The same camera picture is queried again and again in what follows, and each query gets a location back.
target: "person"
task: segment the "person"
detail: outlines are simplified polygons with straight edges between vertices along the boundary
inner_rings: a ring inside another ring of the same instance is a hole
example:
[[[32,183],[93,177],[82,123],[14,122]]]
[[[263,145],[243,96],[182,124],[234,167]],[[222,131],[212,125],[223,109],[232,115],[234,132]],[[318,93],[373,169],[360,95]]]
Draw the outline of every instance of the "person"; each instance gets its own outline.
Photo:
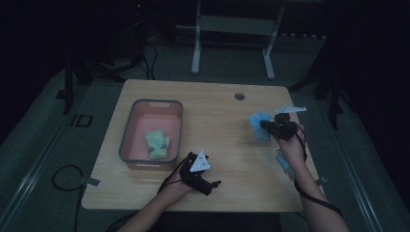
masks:
[[[330,204],[325,194],[316,184],[305,163],[304,147],[301,146],[300,139],[298,139],[298,136],[304,136],[304,127],[300,124],[298,124],[298,127],[297,134],[289,140],[278,138],[275,138],[275,140],[284,158],[293,169],[299,188],[311,197]],[[180,179],[179,172],[176,171],[170,177],[168,183],[179,181]],[[192,191],[192,188],[181,181],[167,185],[141,211],[128,220],[118,232],[148,231],[169,206],[177,203],[190,191]],[[302,195],[301,201],[310,231],[349,231],[343,217],[338,212],[317,204]]]

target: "wooden table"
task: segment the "wooden table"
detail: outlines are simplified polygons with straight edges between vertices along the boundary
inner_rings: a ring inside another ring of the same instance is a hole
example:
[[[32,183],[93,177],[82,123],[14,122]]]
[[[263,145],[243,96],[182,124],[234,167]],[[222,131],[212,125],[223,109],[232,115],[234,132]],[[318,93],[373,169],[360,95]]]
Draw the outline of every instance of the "wooden table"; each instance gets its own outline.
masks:
[[[236,100],[237,93],[245,99]],[[125,83],[91,176],[102,182],[97,188],[86,189],[84,208],[141,209],[170,173],[131,170],[118,156],[132,104],[138,99],[181,102],[184,115],[179,160],[190,151],[199,154],[203,150],[212,168],[202,177],[208,182],[222,180],[209,196],[193,191],[169,211],[302,211],[293,182],[275,159],[278,144],[275,140],[256,140],[249,122],[254,112],[274,115],[274,109],[292,105],[286,88],[157,80]],[[291,118],[299,121],[294,113]],[[311,156],[307,157],[307,166],[317,178]]]

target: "towel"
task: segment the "towel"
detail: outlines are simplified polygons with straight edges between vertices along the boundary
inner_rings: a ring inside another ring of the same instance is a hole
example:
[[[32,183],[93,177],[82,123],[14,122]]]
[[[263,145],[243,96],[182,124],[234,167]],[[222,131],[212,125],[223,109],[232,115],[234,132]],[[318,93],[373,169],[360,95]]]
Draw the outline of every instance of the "towel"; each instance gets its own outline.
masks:
[[[256,139],[271,141],[271,134],[267,130],[260,127],[260,121],[262,120],[271,122],[272,116],[270,114],[266,112],[253,113],[249,120]]]
[[[152,130],[145,134],[151,160],[165,159],[170,139],[162,130]]]

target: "blue object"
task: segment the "blue object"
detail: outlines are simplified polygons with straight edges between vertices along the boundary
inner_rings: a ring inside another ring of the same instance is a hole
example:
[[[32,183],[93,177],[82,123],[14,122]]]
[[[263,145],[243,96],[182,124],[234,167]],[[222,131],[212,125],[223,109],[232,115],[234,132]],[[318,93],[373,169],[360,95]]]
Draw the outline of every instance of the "blue object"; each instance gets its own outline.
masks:
[[[295,173],[293,172],[293,169],[289,166],[289,163],[287,163],[286,159],[284,159],[281,150],[278,150],[277,153],[277,160],[282,166],[283,170],[290,177],[290,179],[295,180]]]
[[[271,134],[260,127],[260,121],[265,120],[271,122],[272,116],[266,112],[253,113],[250,118],[250,124],[252,125],[255,138],[264,141],[271,141]]]

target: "green cloth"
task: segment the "green cloth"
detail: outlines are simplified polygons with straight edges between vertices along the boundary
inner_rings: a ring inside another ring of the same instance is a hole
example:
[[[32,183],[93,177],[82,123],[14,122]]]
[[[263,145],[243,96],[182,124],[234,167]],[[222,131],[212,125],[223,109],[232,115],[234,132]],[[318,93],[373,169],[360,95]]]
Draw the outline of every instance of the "green cloth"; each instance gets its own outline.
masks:
[[[165,159],[168,154],[170,139],[165,136],[162,130],[152,130],[145,134],[148,145],[148,152],[151,160]]]

